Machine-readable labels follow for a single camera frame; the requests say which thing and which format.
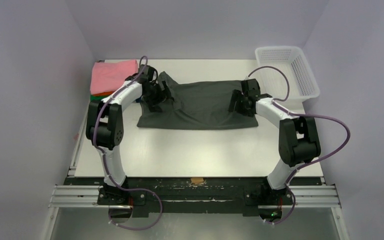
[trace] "pink towel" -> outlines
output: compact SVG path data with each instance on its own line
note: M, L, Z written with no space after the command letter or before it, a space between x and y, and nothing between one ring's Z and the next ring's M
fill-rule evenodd
M95 62L92 68L90 94L113 92L123 85L128 76L137 72L138 63L136 60L117 63Z

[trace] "white plastic basket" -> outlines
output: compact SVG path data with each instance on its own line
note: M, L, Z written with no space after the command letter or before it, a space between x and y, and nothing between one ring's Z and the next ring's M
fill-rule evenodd
M320 94L313 72L301 48L296 46L267 46L255 50L258 66L273 66L281 70L289 80L289 101L304 102ZM274 98L284 98L287 93L285 79L277 71L260 69L265 91Z

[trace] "red cloth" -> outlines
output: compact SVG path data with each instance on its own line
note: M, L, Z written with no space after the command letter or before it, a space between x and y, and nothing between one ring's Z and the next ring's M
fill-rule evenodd
M95 62L92 69L90 94L114 92L123 85L127 77L137 73L137 71L138 63L136 60L117 63Z

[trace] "white wall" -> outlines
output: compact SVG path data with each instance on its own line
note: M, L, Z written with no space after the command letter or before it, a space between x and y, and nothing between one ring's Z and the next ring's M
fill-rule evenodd
M384 239L384 0L330 0L304 52L321 91L306 109L351 129L349 145L322 162L351 239ZM325 153L345 137L334 124L317 126Z
M94 58L63 0L0 0L0 240L37 240Z
M303 47L328 0L66 0L99 59L255 59Z

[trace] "table surface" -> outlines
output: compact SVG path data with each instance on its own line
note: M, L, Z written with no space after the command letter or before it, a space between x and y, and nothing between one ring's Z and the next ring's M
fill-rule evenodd
M159 73L166 71L180 84L201 81L243 80L257 67L256 60L151 59ZM288 103L303 113L301 103ZM141 106L132 103L123 112L121 161L128 177L264 177L279 161L279 131L256 116L258 127L233 130L167 130L138 128ZM81 130L73 155L75 177L103 177L100 156ZM296 176L322 177L319 163Z

